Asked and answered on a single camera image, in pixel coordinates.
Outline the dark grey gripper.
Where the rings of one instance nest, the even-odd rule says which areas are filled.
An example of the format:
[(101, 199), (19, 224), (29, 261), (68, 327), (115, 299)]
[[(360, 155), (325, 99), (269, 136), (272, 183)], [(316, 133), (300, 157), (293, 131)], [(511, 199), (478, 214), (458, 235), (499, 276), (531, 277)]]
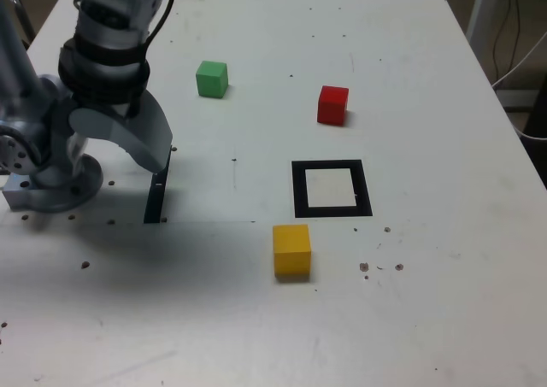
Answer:
[(173, 134), (162, 107), (149, 91), (144, 91), (130, 110), (128, 103), (89, 98), (75, 101), (78, 108), (69, 115), (69, 125), (78, 134), (118, 145), (151, 173), (165, 168)]

